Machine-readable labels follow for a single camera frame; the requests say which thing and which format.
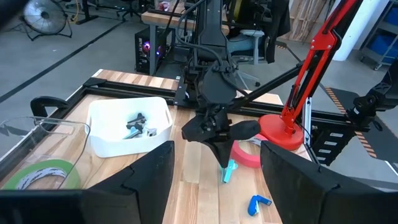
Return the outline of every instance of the concrete floor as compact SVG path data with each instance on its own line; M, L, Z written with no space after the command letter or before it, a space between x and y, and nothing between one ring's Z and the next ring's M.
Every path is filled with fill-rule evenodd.
M105 15L110 19L102 17L80 26L72 25L73 37L71 39L51 36L41 37L31 42L21 32L0 34L0 71L3 74L0 76L0 96L120 23L115 20L114 12L100 10L93 11L93 13ZM140 24L136 18L121 24L109 34L0 103L0 120L31 115L29 102L36 96L48 95L67 98L100 68L134 73L134 34L145 27L146 25ZM307 44L288 42L288 46L300 58L305 58L308 51ZM276 50L275 61L276 63L262 63L256 66L242 65L241 70L258 77L261 83L265 83L297 63L297 60L284 49ZM353 52L347 61L331 63L322 84L364 95L381 80L386 70L387 68L383 67L380 71L373 71L371 65L359 62L357 53ZM175 78L180 75L179 67L178 65L167 65L167 69L165 69L164 65L157 75ZM271 93L279 94L284 102L293 82L292 80L285 83ZM318 88L313 97L313 109L338 113L337 107L321 88ZM398 134L398 118L395 117L397 110L396 108L378 114L395 134ZM0 149L0 155L7 150L7 146L3 146ZM336 161L332 163L330 169L358 178L359 181L380 189L398 190L395 185L398 185L398 175L384 161L369 157L357 138L351 140ZM390 183L390 187L380 185L382 182Z

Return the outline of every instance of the green tape roll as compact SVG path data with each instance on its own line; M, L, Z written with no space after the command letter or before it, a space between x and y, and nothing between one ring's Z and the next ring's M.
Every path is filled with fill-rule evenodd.
M73 164L61 159L51 159L32 164L13 175L2 187L3 190L25 190L34 181L58 175L67 178L64 189L80 188L80 178Z

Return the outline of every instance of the desk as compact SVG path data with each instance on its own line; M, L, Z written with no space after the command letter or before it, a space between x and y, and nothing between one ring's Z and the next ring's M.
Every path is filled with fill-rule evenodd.
M176 90L178 86L176 80L109 70L98 71L96 77L114 82L133 83L170 90ZM66 115L65 119L85 123L89 104L100 99L109 99L109 97L86 95ZM256 101L282 104L279 96L273 94L265 94ZM195 112L176 106L169 106L169 109L174 119L170 139L175 141L175 165L163 223L281 223L274 203L269 207L260 206L261 211L255 217L250 217L247 213L248 203L253 195L259 194L272 198L261 169L239 166L233 172L230 182L222 184L218 162L210 149L200 143L187 142L182 139L181 127L195 115ZM229 118L233 120L233 123L257 119L236 114L230 114ZM59 144L68 144L68 150L65 150L65 148L60 149L58 146L46 148L46 141L48 139L40 142L31 154L42 151L48 155L73 158L79 156L79 153L74 151L78 148L77 146L83 144L81 138L74 142L60 142ZM255 145L246 142L240 145L247 152L259 154L259 148ZM79 176L86 177L81 180L82 188L88 188L101 182L144 155L135 154L102 159L93 154L90 144L86 145L85 152L89 152L88 155L80 156L78 161L78 163L80 160L85 162L84 169L78 169ZM294 153L310 159L304 146ZM23 163L25 161L16 166L0 183L0 186L17 171L18 167L24 166Z
M184 8L184 2L185 1L181 1L177 8L175 9L176 13L181 13L183 12L183 10L185 10ZM170 5L169 9L170 12L173 9L173 4ZM143 23L148 24L149 25L149 41L150 43L156 43L156 28L158 26L160 27L166 27L167 23L169 22L170 16L166 16L166 15L161 15L161 14L157 14L157 13L152 13L152 12L145 12L141 15L141 20L143 21ZM170 22L170 28L177 28L178 26L178 20L180 18L179 17L173 17L171 22ZM223 20L226 21L226 14L225 11L223 10ZM184 28L184 23L185 20L183 21L182 25L181 25L181 29ZM195 28L195 23L192 20L188 20L187 21L187 30L193 30ZM224 33L224 35L228 35L229 34L229 28L227 25L222 25L221 26L222 31ZM173 37L172 37L172 45L174 44L175 41L175 31L173 30ZM155 71L156 71L156 65L155 65L155 50L151 50L150 51L150 55L149 55L149 60L150 60L150 65L149 65L149 75L154 75Z

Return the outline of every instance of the red lamp base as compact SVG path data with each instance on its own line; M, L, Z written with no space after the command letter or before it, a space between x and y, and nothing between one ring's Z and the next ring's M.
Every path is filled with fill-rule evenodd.
M304 140L304 133L298 124L294 124L294 133L289 135L286 133L286 124L277 114L264 115L259 119L261 134L268 141L283 147L286 150L293 151L298 149Z

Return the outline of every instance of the wooden tabletop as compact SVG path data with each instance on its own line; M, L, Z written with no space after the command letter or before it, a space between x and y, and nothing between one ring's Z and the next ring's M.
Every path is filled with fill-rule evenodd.
M184 2L185 1L180 1L180 3L178 4L177 8L175 9L176 13L181 14L185 10ZM169 12L172 12L173 6L174 6L173 3L170 4ZM161 14L153 13L153 12L144 12L141 15L141 19L142 19L142 21L145 24L156 24L158 26L166 26L167 23L169 22L170 16L161 15ZM174 16L172 18L171 22L170 22L170 27L177 27L179 19L180 19L179 17L175 17ZM223 10L223 20L227 21L226 20L226 14L225 14L224 10ZM187 29L188 30L193 30L194 27L195 27L195 22L193 20L189 19L187 21ZM228 35L229 34L229 27L227 25L222 25L221 29L222 29L224 35Z
M172 90L175 90L178 84L176 80L109 70L100 70L96 76L114 82ZM109 98L86 95L65 119L85 123L90 103L102 99ZM256 101L282 104L279 96L273 94L265 94ZM163 223L281 223L274 203L271 206L260 206L261 211L255 217L248 215L248 204L253 195L259 194L272 199L262 170L239 165L234 170L230 182L222 184L219 164L210 149L203 144L187 142L182 139L181 127L195 115L194 111L176 106L169 106L169 109L174 119L170 139L175 141L175 166ZM233 123L258 119L235 114L230 114L229 118L233 120ZM0 186L21 167L46 159L64 159L71 162L77 161L76 169L81 179L80 187L85 189L117 173L144 155L99 158L93 152L89 142L86 146L84 145L84 130L77 131L78 134L75 138L65 139L59 135L46 137L24 161L0 182ZM253 144L243 142L240 146L246 152L259 154L259 147ZM310 159L303 146L294 153ZM60 181L62 180L59 177L45 177L37 180L31 188L51 188Z

